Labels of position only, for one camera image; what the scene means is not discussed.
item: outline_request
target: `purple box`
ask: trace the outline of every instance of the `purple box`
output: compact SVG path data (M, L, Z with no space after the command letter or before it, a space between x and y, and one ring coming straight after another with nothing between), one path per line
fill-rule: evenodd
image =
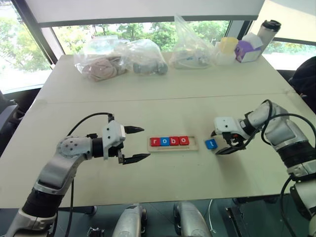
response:
M249 42L239 40L235 53L237 61L241 63L252 62L259 57L261 48L258 47L254 49Z

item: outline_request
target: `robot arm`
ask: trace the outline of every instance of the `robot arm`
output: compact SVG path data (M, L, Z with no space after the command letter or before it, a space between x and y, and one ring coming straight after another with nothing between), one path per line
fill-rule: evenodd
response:
M137 154L125 158L121 149L125 133L143 131L142 128L124 127L111 120L103 128L103 138L96 134L87 137L67 136L56 148L54 157L40 172L24 206L16 214L6 237L27 236L20 232L31 231L32 236L46 236L53 224L58 207L76 175L78 166L92 157L118 157L119 163L138 162L150 154Z
M296 181L290 192L298 211L310 220L310 229L313 229L310 235L314 236L316 235L316 151L301 129L289 120L289 116L284 115L269 120L269 117L281 114L287 114L287 110L267 101L255 111L245 114L245 119L215 118L215 130L211 136L224 137L230 147L223 148L216 154L225 155L245 149L254 135L265 126L266 138L280 155L291 179Z

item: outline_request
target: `plastic bag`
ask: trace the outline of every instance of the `plastic bag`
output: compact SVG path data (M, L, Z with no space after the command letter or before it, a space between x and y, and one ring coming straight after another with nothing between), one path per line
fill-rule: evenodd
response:
M134 73L164 75L168 71L159 46L150 39L121 44L115 50L121 54L121 63L125 68Z
M179 15L174 16L178 41L173 48L170 65L177 69L202 69L212 65L214 46L202 40Z
M117 36L95 37L74 55L74 65L82 75L94 81L121 75L126 69L121 63L121 55L114 48L126 41Z

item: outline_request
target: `white table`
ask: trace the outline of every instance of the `white table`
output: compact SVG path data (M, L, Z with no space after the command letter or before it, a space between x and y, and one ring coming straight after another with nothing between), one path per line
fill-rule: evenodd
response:
M260 57L251 63L204 70L169 68L165 76L128 73L95 83L83 78L71 55L62 56L37 99L48 103L132 101L294 92Z
M247 150L227 156L216 156L204 145L214 129L214 117L242 118L267 98L316 124L316 116L292 92L118 102L36 100L0 158L0 208L23 205L57 142L81 118L101 111L113 112L124 125L145 128L127 136L123 149L127 156L145 153L147 137L159 134L194 135L199 150L152 153L131 165L119 165L117 158L84 161L75 179L75 206L278 194L287 178L286 168L259 135ZM308 125L295 121L313 144ZM75 134L101 134L106 123L104 116L91 118ZM220 137L217 142L219 147L225 145ZM69 206L69 200L68 192L62 206Z

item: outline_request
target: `thermos bottle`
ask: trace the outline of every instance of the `thermos bottle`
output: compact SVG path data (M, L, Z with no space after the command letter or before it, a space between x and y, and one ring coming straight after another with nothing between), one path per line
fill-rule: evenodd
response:
M273 40L276 33L280 30L281 23L275 20L267 21L265 20L260 27L257 36L260 37L263 45L261 46L261 54L265 51L268 44Z

